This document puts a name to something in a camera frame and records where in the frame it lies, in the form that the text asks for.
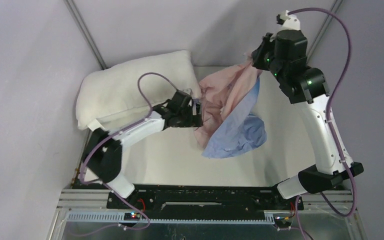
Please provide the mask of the pink and blue pillowcase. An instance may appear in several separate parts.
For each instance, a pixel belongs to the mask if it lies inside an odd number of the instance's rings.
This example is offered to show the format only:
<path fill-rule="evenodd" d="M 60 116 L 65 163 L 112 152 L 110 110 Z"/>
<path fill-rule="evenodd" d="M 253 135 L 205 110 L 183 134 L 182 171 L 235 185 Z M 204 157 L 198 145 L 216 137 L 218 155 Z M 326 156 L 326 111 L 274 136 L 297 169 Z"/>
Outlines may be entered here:
<path fill-rule="evenodd" d="M 203 157 L 236 157 L 266 142 L 265 123 L 253 113 L 260 92 L 260 74 L 247 60 L 209 74 L 199 82 L 203 125 L 194 135 Z"/>

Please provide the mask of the white pillow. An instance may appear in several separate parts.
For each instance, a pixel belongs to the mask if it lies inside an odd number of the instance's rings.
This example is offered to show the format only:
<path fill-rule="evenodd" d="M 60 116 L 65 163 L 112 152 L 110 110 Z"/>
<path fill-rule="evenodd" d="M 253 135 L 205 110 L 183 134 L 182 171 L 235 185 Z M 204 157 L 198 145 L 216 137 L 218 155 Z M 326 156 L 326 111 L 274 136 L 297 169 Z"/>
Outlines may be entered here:
<path fill-rule="evenodd" d="M 149 105 L 170 99 L 176 89 L 194 99 L 202 96 L 191 53 L 179 50 L 126 61 L 87 75 L 76 100 L 77 127 L 92 122 L 119 127 L 149 111 Z"/>

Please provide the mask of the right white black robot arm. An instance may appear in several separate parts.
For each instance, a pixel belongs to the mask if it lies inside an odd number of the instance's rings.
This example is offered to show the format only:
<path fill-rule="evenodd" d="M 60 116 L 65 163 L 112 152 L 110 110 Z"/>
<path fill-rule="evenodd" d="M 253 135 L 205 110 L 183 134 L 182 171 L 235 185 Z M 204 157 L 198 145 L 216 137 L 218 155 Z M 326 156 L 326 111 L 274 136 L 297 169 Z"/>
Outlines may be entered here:
<path fill-rule="evenodd" d="M 329 86 L 320 69 L 307 65 L 307 44 L 300 30 L 268 32 L 251 54 L 253 67 L 270 72 L 282 93 L 299 110 L 315 156 L 314 165 L 276 185 L 270 201 L 277 209 L 284 209 L 297 195 L 330 190 L 364 172 L 363 165 L 347 153 L 342 163 L 340 151 L 345 147 L 342 141 L 335 142 L 340 135 L 333 134 L 329 127 L 335 124 L 334 117 L 327 117 Z"/>

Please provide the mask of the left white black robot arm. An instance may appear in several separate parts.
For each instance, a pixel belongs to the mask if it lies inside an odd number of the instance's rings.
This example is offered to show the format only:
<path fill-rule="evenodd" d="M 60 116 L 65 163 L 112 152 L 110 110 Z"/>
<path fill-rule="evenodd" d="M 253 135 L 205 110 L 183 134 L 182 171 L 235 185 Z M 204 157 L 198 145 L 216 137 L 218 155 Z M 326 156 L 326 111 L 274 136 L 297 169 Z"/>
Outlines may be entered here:
<path fill-rule="evenodd" d="M 202 105 L 188 93 L 177 90 L 173 97 L 151 106 L 142 119 L 117 130 L 95 129 L 83 152 L 80 173 L 89 169 L 97 181 L 119 195 L 125 208 L 138 202 L 135 186 L 122 172 L 123 151 L 146 137 L 167 128 L 198 128 L 203 125 Z"/>

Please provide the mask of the right aluminium frame post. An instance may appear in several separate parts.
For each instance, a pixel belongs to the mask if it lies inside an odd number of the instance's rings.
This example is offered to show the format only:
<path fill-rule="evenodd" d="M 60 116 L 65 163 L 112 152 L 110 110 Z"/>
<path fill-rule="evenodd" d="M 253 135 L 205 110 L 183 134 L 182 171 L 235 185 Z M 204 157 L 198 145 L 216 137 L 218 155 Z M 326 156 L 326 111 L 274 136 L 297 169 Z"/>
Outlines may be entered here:
<path fill-rule="evenodd" d="M 337 14 L 340 11 L 341 6 L 343 5 L 343 2 L 344 2 L 344 0 L 335 0 L 333 2 L 333 4 L 331 5 L 329 11 L 333 14 Z M 319 28 L 317 34 L 315 35 L 315 39 L 312 41 L 312 43 L 311 43 L 311 45 L 307 51 L 307 57 L 308 57 L 307 62 L 309 62 L 312 59 L 312 57 L 314 56 L 319 44 L 321 43 L 325 34 L 329 30 L 332 21 L 334 21 L 334 20 L 335 19 L 329 14 L 327 14 L 326 17 L 324 18 L 324 20 L 321 24 L 321 27 Z"/>

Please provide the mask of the aluminium frame post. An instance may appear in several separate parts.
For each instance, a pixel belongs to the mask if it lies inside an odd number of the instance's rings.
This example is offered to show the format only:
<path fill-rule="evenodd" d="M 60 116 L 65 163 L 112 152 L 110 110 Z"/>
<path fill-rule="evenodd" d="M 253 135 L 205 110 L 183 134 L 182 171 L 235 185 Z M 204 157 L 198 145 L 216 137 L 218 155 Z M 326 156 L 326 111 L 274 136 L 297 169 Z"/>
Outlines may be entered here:
<path fill-rule="evenodd" d="M 95 40 L 78 8 L 74 0 L 64 0 L 64 4 L 66 5 L 69 13 L 71 14 L 75 24 L 77 25 L 81 35 L 83 36 L 87 46 L 92 52 L 96 62 L 98 63 L 101 70 L 108 69 L 108 65 L 106 64 Z"/>
<path fill-rule="evenodd" d="M 329 11 L 333 14 L 337 14 L 340 11 L 341 6 L 343 5 L 343 2 L 344 2 L 344 0 L 335 0 L 333 2 L 333 4 L 331 5 Z M 309 62 L 312 59 L 312 57 L 314 56 L 319 44 L 321 43 L 325 34 L 329 30 L 332 21 L 334 21 L 334 20 L 335 19 L 329 14 L 327 14 L 326 17 L 324 18 L 324 20 L 321 24 L 321 27 L 319 28 L 317 34 L 315 35 L 315 39 L 312 41 L 312 43 L 311 43 L 311 45 L 307 51 L 307 57 L 308 57 L 307 62 Z"/>

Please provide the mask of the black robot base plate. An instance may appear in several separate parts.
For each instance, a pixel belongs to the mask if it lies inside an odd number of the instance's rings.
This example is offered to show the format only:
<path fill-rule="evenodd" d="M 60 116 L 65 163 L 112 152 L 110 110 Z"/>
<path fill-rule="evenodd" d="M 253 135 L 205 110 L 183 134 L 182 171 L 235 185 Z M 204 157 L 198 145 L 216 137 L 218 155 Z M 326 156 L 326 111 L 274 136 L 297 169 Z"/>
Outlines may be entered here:
<path fill-rule="evenodd" d="M 149 218 L 257 220 L 266 211 L 303 210 L 303 200 L 283 199 L 273 187 L 180 186 L 137 184 L 122 202 L 108 194 L 108 209 L 127 210 L 132 205 Z"/>

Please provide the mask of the left aluminium frame post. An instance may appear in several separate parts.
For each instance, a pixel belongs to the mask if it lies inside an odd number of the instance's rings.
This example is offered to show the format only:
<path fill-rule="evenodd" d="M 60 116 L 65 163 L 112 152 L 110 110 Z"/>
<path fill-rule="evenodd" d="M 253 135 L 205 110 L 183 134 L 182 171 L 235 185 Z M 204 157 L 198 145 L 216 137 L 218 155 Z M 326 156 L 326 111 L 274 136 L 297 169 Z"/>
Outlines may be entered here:
<path fill-rule="evenodd" d="M 81 35 L 83 36 L 87 46 L 92 52 L 96 62 L 98 63 L 101 70 L 108 69 L 108 65 L 106 64 L 95 40 L 78 8 L 74 0 L 64 0 L 64 4 L 66 5 L 69 13 L 71 14 L 75 24 L 77 25 Z"/>

